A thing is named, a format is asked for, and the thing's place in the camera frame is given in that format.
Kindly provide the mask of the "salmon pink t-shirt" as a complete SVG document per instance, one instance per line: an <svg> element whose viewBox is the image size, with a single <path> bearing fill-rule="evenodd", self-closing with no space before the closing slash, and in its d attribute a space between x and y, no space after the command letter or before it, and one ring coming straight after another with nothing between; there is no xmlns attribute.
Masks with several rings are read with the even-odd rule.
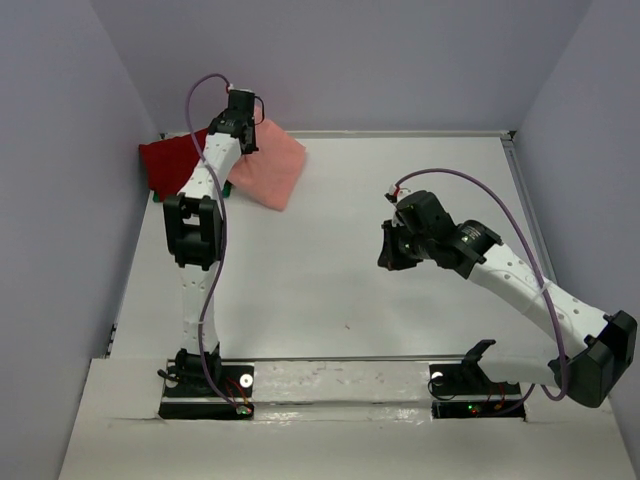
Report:
<svg viewBox="0 0 640 480"><path fill-rule="evenodd" d="M256 126L258 151L243 155L227 181L263 206L284 211L306 162L306 148L269 118Z"/></svg>

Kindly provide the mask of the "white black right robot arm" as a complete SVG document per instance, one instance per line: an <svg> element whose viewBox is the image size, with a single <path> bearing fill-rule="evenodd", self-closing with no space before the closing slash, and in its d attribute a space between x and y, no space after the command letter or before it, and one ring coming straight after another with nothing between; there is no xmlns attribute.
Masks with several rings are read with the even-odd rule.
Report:
<svg viewBox="0 0 640 480"><path fill-rule="evenodd" d="M564 389L584 407L604 402L633 362L638 324L631 315L608 314L536 277L497 233L476 220L455 222L431 192L394 188L386 199L394 213L381 225L379 267L401 271L432 261L493 293L563 343L548 357L533 360L506 354L496 340L482 339L456 371L468 390L525 382Z"/></svg>

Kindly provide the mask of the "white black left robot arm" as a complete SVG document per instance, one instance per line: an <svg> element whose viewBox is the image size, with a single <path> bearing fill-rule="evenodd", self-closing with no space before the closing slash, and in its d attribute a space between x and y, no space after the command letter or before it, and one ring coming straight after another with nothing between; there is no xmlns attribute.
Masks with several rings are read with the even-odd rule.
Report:
<svg viewBox="0 0 640 480"><path fill-rule="evenodd" d="M182 340L165 378L201 395L228 398L220 390L222 361L215 328L213 292L226 249L222 187L243 155L257 150L256 95L230 88L226 108L195 143L198 160L185 184L163 201L167 246L179 267Z"/></svg>

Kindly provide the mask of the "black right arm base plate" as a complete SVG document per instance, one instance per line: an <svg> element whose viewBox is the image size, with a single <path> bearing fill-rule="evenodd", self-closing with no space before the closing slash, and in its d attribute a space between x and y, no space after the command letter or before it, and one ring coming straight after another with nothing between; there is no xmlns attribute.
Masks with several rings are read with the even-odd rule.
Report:
<svg viewBox="0 0 640 480"><path fill-rule="evenodd" d="M481 371L465 370L462 364L430 365L427 389L435 420L526 418L518 383L492 382Z"/></svg>

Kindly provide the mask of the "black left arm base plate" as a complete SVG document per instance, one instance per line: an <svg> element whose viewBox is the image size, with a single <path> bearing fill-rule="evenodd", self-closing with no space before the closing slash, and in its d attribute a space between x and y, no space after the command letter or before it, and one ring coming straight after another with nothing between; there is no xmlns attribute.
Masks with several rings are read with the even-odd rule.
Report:
<svg viewBox="0 0 640 480"><path fill-rule="evenodd" d="M205 378L179 379L173 365L157 374L164 382L158 411L162 419L239 421L254 416L253 364L222 364L218 389L226 399L212 390Z"/></svg>

